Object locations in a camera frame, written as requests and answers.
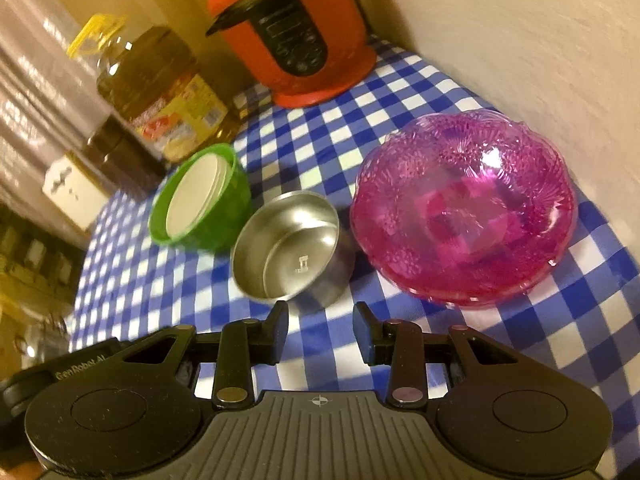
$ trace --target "table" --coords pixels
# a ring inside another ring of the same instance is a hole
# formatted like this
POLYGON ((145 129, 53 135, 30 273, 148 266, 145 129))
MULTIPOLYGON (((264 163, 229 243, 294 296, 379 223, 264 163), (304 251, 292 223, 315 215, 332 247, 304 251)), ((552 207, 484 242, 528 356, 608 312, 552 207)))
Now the table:
MULTIPOLYGON (((257 86, 240 97, 247 125, 234 143, 258 207, 283 192, 312 189, 328 196, 348 228, 348 207, 364 156, 411 118, 490 104, 461 88, 419 56, 373 40, 378 63, 362 83, 324 104, 285 110, 257 86)), ((500 309, 447 310, 400 292, 356 258, 350 287, 325 311, 292 317, 282 362, 255 368, 261 389, 384 393, 388 367, 362 363, 351 331, 355 301, 380 319, 412 320, 445 333, 465 323, 552 367, 606 401, 612 446, 599 471, 607 478, 640 456, 640 278, 638 268, 596 206, 579 196, 579 220, 566 256, 551 276, 500 309)), ((72 348, 110 336, 136 338, 163 326, 219 330, 268 308, 244 298, 229 273, 229 255, 185 253, 152 244, 146 222, 152 199, 135 204, 117 193, 97 219, 70 319, 72 348)), ((196 394, 210 397, 212 365, 196 394)), ((429 373, 430 395, 446 387, 429 373)))

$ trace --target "metal bowl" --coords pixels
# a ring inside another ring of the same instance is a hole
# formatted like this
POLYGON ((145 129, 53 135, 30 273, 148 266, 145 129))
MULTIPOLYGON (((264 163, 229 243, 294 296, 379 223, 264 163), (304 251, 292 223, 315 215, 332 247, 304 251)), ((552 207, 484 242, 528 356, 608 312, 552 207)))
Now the metal bowl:
POLYGON ((240 291, 252 300, 284 300, 304 314, 338 299, 354 261, 353 243, 329 201, 294 191, 251 217, 231 254, 231 269, 240 291))

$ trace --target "control panel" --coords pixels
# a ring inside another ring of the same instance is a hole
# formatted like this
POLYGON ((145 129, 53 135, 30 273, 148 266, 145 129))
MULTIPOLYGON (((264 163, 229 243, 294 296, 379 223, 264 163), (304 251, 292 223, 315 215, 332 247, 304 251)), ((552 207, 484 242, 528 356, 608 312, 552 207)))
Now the control panel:
POLYGON ((326 63, 326 43, 300 0, 265 3, 250 22, 285 72, 310 76, 326 63))

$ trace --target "white curtain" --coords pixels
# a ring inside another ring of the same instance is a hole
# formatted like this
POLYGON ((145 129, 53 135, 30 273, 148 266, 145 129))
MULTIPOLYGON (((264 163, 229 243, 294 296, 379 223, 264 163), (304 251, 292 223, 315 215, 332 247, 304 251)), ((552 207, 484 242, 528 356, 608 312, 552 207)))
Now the white curtain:
POLYGON ((78 31, 59 0, 0 0, 0 201, 83 247, 88 235, 41 191, 49 165, 77 153, 112 111, 93 68, 66 56, 78 31))

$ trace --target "purple bowl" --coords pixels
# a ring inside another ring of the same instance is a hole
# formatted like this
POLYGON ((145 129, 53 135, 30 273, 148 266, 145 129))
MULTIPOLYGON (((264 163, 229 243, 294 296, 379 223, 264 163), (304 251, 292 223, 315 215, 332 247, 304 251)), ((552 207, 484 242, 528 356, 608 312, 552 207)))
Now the purple bowl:
POLYGON ((487 308, 558 263, 577 201, 564 160, 491 110, 431 114, 367 155, 351 227, 372 265, 425 300, 487 308))

